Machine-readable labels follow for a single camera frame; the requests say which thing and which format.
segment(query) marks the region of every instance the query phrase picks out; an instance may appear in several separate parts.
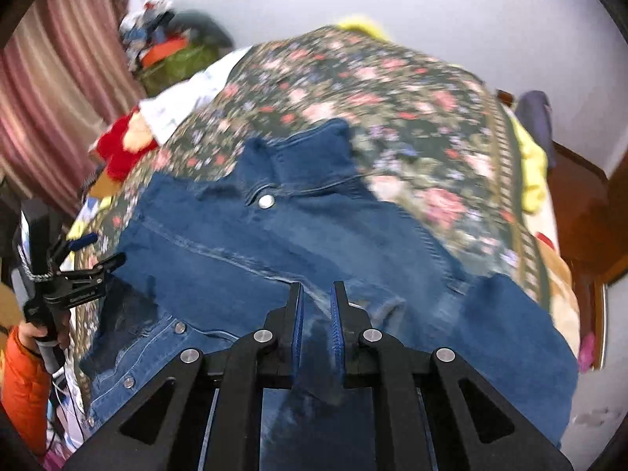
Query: gray cloth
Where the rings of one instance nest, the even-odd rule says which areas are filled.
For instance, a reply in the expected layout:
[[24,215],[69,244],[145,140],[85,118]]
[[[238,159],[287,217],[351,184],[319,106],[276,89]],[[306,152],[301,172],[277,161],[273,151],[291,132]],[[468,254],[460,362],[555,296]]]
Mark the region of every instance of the gray cloth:
[[548,157],[548,169],[556,166],[554,142],[552,141],[551,106],[545,92],[533,90],[519,98],[514,112],[521,125],[532,139],[545,151]]

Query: floral bedspread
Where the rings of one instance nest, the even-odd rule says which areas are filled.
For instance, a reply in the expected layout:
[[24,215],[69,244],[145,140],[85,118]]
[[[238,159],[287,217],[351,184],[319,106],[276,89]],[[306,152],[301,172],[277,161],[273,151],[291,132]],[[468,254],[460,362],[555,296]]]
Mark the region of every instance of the floral bedspread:
[[[137,165],[92,222],[102,237],[77,266],[115,251],[154,171],[218,179],[247,137],[287,137],[332,117],[353,126],[356,164],[379,199],[415,215],[468,270],[505,273],[548,308],[547,272],[522,223],[519,149],[495,98],[461,68],[334,27],[253,47],[218,97]],[[93,302],[76,314],[73,362],[86,401],[77,363],[98,312]]]

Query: blue gripper pad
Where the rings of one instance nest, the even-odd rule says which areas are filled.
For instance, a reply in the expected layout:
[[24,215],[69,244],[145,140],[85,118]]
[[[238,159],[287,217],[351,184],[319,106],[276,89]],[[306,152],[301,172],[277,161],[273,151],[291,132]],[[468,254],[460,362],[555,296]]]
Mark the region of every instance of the blue gripper pad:
[[68,240],[68,250],[79,251],[90,244],[94,244],[98,240],[98,234],[90,232],[89,234],[82,235],[78,239]]
[[299,285],[299,293],[296,297],[296,310],[294,314],[294,329],[292,331],[292,374],[296,377],[301,361],[301,341],[303,339],[303,286]]
[[330,297],[332,307],[332,351],[334,351],[336,370],[340,379],[343,379],[345,375],[345,337],[342,333],[342,325],[340,323],[340,310],[338,309],[336,289],[333,286]]

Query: orange sleeve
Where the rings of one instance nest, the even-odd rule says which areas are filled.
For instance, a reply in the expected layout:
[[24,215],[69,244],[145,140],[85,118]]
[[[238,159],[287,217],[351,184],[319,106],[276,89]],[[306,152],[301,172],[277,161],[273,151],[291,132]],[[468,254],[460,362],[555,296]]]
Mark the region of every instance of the orange sleeve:
[[6,344],[2,405],[28,448],[36,455],[46,453],[46,406],[50,376],[43,360],[26,350],[14,327]]

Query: pink striped curtain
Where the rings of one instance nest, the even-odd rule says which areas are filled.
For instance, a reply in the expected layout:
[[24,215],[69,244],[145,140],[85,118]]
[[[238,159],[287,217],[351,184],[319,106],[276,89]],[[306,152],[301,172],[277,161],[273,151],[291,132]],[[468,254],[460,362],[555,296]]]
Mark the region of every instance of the pink striped curtain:
[[127,1],[36,0],[0,53],[0,157],[68,214],[88,147],[145,97],[118,42]]

